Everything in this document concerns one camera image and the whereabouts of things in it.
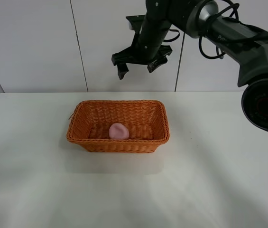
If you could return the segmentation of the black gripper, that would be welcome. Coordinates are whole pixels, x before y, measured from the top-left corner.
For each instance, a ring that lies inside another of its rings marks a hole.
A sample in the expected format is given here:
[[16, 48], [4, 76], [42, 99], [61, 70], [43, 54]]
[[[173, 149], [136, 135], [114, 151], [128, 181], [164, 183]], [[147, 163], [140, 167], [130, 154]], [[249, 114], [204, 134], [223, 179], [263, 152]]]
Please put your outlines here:
[[147, 65], [150, 73], [167, 63], [167, 56], [172, 53], [172, 49], [162, 43], [170, 27], [171, 23], [167, 20], [152, 20], [145, 15], [140, 31], [135, 32], [130, 47], [112, 55], [120, 80], [129, 72], [126, 63]]

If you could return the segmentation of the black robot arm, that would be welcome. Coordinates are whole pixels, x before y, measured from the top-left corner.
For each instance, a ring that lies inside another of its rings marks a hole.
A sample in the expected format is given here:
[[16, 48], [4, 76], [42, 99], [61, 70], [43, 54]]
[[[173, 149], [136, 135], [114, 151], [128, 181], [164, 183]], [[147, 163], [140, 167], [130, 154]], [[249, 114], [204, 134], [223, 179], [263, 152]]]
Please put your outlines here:
[[149, 72], [165, 64], [172, 53], [166, 35], [175, 26], [176, 32], [211, 41], [215, 59], [228, 55], [239, 64], [238, 87], [246, 87], [242, 110], [254, 126], [268, 132], [268, 32], [242, 23], [238, 8], [228, 1], [226, 17], [214, 0], [146, 1], [145, 15], [128, 17], [135, 32], [131, 46], [112, 55], [119, 78], [128, 64], [146, 65]]

